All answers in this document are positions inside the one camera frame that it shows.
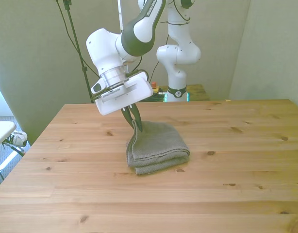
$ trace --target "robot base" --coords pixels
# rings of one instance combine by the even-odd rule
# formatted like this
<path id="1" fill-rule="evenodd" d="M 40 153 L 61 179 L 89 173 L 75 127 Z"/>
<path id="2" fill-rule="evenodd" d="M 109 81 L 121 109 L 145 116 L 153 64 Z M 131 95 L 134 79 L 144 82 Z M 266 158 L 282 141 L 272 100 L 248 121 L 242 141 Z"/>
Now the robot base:
<path id="1" fill-rule="evenodd" d="M 177 98 L 173 94 L 167 92 L 164 102 L 189 102 L 189 94 L 186 92 L 181 97 Z"/>

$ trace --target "folded towel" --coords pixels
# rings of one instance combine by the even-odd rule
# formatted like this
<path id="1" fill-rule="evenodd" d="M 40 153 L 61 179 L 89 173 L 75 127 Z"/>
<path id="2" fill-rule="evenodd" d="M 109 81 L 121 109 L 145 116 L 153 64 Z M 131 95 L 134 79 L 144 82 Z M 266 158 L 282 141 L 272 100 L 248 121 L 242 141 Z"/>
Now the folded towel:
<path id="1" fill-rule="evenodd" d="M 165 123 L 143 121 L 140 132 L 135 121 L 134 135 L 126 148 L 129 167 L 136 174 L 153 173 L 189 161 L 190 151 L 177 130 Z"/>

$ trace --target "table surface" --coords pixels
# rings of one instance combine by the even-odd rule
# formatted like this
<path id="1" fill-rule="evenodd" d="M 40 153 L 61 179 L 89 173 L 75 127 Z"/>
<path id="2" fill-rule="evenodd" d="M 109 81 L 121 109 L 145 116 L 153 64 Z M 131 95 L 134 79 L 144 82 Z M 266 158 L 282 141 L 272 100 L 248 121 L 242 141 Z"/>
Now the table surface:
<path id="1" fill-rule="evenodd" d="M 0 121 L 0 143 L 3 142 L 16 129 L 16 125 L 10 121 Z"/>
<path id="2" fill-rule="evenodd" d="M 0 233 L 298 233 L 298 107 L 288 100 L 142 103 L 191 161 L 127 168 L 120 112 L 66 105 L 0 186 Z"/>

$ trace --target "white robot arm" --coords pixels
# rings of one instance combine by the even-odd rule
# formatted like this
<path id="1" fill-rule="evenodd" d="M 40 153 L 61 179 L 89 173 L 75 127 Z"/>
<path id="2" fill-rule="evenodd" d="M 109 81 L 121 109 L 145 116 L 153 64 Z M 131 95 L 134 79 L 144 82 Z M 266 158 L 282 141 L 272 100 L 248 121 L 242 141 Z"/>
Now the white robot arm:
<path id="1" fill-rule="evenodd" d="M 201 58 L 201 50 L 192 41 L 189 30 L 188 8 L 194 1 L 186 4 L 185 8 L 182 7 L 182 2 L 174 0 L 167 5 L 168 34 L 178 44 L 164 45 L 157 51 L 158 61 L 165 66 L 168 73 L 167 101 L 187 101 L 187 75 L 176 65 L 194 64 Z"/>
<path id="2" fill-rule="evenodd" d="M 126 77 L 123 65 L 149 52 L 166 0 L 148 0 L 121 34 L 105 29 L 92 33 L 86 46 L 101 79 L 91 88 L 102 115 L 130 106 L 153 94 L 146 72 Z"/>
<path id="3" fill-rule="evenodd" d="M 188 17 L 186 9 L 193 3 L 194 0 L 138 0 L 139 16 L 129 22 L 121 34 L 99 29 L 88 37 L 86 46 L 101 77 L 91 91 L 102 115 L 123 109 L 127 118 L 126 106 L 136 109 L 134 103 L 153 94 L 147 73 L 127 77 L 124 65 L 153 48 L 155 29 L 166 5 L 169 35 L 179 45 L 160 47 L 157 57 L 168 72 L 168 94 L 175 100 L 184 97 L 186 74 L 177 69 L 176 64 L 193 64 L 200 59 L 200 49 L 191 40 L 189 19 L 185 18 Z"/>

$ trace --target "label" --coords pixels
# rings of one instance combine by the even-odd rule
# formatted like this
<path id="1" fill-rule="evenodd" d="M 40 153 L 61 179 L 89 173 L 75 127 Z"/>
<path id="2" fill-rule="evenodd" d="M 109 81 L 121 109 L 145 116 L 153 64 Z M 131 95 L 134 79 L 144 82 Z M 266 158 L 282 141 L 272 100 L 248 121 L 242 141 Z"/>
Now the label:
<path id="1" fill-rule="evenodd" d="M 153 10 L 153 8 L 154 8 L 154 6 L 155 6 L 156 3 L 157 3 L 157 0 L 154 0 L 153 3 L 151 4 L 151 6 L 150 6 L 150 8 L 149 8 L 149 10 L 147 12 L 147 16 L 148 17 L 151 15 L 151 12 L 152 12 L 152 10 Z"/>

